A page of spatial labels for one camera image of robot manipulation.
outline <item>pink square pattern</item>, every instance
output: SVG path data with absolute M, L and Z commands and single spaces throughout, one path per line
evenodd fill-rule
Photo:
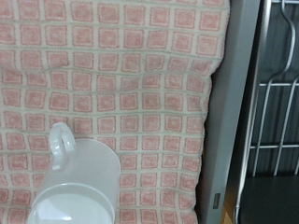
M 145 11 L 145 7 L 126 5 L 124 7 L 124 23 L 128 25 L 144 25 Z
M 12 24 L 0 24 L 0 44 L 15 44 L 15 27 Z
M 38 0 L 20 0 L 19 1 L 20 18 L 25 21 L 39 21 L 39 1 Z
M 71 10 L 74 21 L 93 21 L 92 2 L 71 2 Z
M 153 2 L 0 0 L 0 222 L 26 223 L 65 122 L 119 156 L 116 224 L 196 223 L 229 4 Z

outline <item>checkered fabric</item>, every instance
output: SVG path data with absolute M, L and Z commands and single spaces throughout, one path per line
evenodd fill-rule
M 229 0 L 0 0 L 0 223 L 26 222 L 61 121 L 119 156 L 117 224 L 197 223 L 229 10 Z

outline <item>ceramic mug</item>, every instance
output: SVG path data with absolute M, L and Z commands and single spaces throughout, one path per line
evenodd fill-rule
M 53 157 L 28 224 L 113 224 L 121 165 L 107 145 L 75 140 L 65 123 L 50 130 Z

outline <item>black surface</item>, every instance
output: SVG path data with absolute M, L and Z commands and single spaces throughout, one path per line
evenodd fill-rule
M 241 224 L 298 224 L 299 176 L 246 179 Z

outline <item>mug handle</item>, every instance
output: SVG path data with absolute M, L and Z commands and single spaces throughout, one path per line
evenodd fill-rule
M 76 150 L 76 141 L 65 123 L 55 123 L 50 130 L 50 150 L 53 154 L 53 170 L 60 170 L 66 159 L 66 153 Z

